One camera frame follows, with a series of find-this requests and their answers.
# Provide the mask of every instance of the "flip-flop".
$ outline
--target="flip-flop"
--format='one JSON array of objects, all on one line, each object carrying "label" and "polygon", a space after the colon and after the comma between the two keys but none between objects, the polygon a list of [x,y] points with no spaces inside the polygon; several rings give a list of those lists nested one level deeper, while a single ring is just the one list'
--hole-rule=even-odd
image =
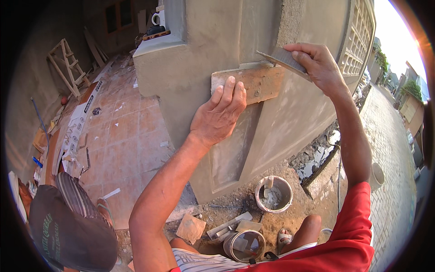
[{"label": "flip-flop", "polygon": [[104,203],[106,204],[106,206],[104,206],[104,205],[101,204],[101,203],[98,203],[98,204],[97,204],[97,207],[102,207],[103,209],[105,209],[106,211],[109,212],[110,219],[112,220],[112,227],[113,227],[113,229],[115,229],[115,220],[113,220],[112,213],[110,212],[110,209],[109,209],[109,203],[107,202],[107,200],[106,200],[105,198],[99,198],[98,200],[100,200],[100,199],[104,200]]},{"label": "flip-flop", "polygon": [[281,254],[281,250],[282,250],[282,248],[283,248],[286,244],[291,243],[291,241],[292,241],[292,239],[293,239],[293,236],[292,236],[291,234],[284,234],[284,233],[281,233],[281,231],[283,231],[283,230],[287,230],[287,231],[289,231],[288,229],[285,229],[285,228],[282,228],[282,229],[279,230],[279,232],[278,232],[278,237],[277,237],[277,241],[278,241],[278,254],[277,254],[277,255],[280,255],[280,254]]}]

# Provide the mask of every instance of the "sky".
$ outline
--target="sky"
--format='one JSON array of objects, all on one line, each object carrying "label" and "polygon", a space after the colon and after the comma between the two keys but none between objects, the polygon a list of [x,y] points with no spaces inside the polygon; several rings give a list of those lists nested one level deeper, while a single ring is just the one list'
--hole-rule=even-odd
[{"label": "sky", "polygon": [[406,72],[406,61],[426,80],[426,72],[417,50],[418,42],[412,38],[400,15],[388,0],[375,0],[376,32],[381,41],[382,52],[391,64],[397,78]]}]

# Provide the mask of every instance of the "plastering trowel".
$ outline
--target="plastering trowel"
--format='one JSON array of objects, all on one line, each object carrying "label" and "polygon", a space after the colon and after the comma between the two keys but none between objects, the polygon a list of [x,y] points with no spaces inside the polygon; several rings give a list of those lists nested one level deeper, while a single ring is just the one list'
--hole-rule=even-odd
[{"label": "plastering trowel", "polygon": [[274,66],[276,64],[279,64],[282,67],[285,67],[288,70],[298,74],[299,76],[303,77],[309,82],[313,82],[310,76],[307,74],[307,70],[302,65],[297,63],[297,61],[294,60],[290,51],[287,51],[282,47],[277,47],[275,48],[271,56],[262,53],[260,51],[257,51],[257,53],[260,54],[261,56],[264,56],[265,59],[273,63]]}]

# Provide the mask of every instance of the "white mug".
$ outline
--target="white mug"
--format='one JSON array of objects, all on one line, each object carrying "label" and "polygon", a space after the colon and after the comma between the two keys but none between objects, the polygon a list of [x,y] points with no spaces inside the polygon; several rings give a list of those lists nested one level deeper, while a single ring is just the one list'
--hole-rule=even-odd
[{"label": "white mug", "polygon": [[165,24],[165,21],[164,21],[164,10],[161,10],[161,11],[159,11],[157,13],[154,13],[153,17],[151,18],[151,22],[153,23],[153,25],[158,25],[156,22],[154,22],[154,18],[155,17],[159,18],[159,20],[160,20],[160,24],[159,25],[164,26],[164,28],[166,29],[166,24]]}]

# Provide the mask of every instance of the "white bucket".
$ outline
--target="white bucket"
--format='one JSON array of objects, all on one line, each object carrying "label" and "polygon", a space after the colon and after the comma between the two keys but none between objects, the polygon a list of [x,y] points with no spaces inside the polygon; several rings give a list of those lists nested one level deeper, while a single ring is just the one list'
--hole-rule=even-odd
[{"label": "white bucket", "polygon": [[285,179],[278,176],[272,177],[274,177],[272,187],[277,186],[278,190],[281,192],[282,195],[282,199],[279,202],[278,207],[275,210],[271,210],[265,207],[260,201],[260,194],[263,195],[264,193],[264,185],[266,184],[268,177],[262,178],[262,180],[260,180],[257,187],[255,188],[255,201],[257,202],[257,206],[265,212],[280,213],[290,207],[291,202],[293,201],[293,191],[290,187],[290,184]]},{"label": "white bucket", "polygon": [[255,230],[235,232],[224,240],[225,253],[236,262],[260,258],[266,249],[264,236]]},{"label": "white bucket", "polygon": [[370,184],[371,192],[378,190],[385,182],[384,172],[381,166],[374,162],[371,165],[370,179],[368,183]]}]

